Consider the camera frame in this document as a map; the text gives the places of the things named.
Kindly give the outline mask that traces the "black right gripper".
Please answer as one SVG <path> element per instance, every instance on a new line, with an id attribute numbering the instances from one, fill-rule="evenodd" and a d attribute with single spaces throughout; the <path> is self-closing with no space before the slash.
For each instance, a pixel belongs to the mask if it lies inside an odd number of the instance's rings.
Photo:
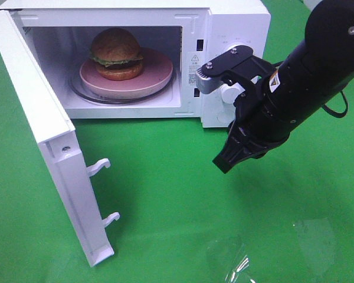
<path id="1" fill-rule="evenodd" d="M 267 146 L 263 142 L 279 146 L 290 137 L 268 99 L 268 82 L 268 79 L 258 80 L 254 93 L 244 91 L 235 99 L 235 120 L 230 124 L 222 150 L 212 161 L 223 173 L 239 162 L 265 155 Z"/>

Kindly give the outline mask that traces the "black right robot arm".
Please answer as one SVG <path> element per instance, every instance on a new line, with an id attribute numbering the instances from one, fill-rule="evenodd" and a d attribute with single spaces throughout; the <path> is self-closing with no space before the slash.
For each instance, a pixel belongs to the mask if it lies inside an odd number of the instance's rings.
<path id="1" fill-rule="evenodd" d="M 354 1 L 321 1 L 312 10 L 304 40 L 272 65 L 237 46 L 211 61 L 204 74 L 244 88 L 235 119 L 214 164 L 228 172 L 260 158 L 341 92 L 354 78 Z"/>

